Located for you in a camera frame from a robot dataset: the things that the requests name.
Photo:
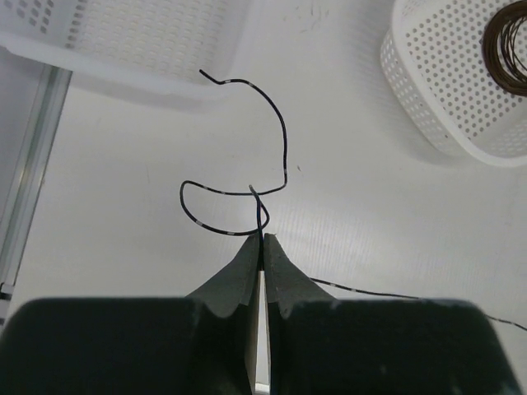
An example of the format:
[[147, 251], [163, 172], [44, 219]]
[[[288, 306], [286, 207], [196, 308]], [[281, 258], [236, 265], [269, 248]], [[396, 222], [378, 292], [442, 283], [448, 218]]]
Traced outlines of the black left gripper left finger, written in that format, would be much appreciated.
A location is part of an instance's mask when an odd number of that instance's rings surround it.
[[4, 394], [251, 394], [260, 239], [185, 297], [43, 298], [1, 335]]

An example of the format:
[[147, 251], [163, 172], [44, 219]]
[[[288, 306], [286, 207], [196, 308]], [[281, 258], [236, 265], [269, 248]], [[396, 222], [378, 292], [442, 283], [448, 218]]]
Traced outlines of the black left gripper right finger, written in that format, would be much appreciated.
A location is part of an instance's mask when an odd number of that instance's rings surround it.
[[518, 394], [492, 325], [462, 300], [340, 300], [263, 240], [273, 394]]

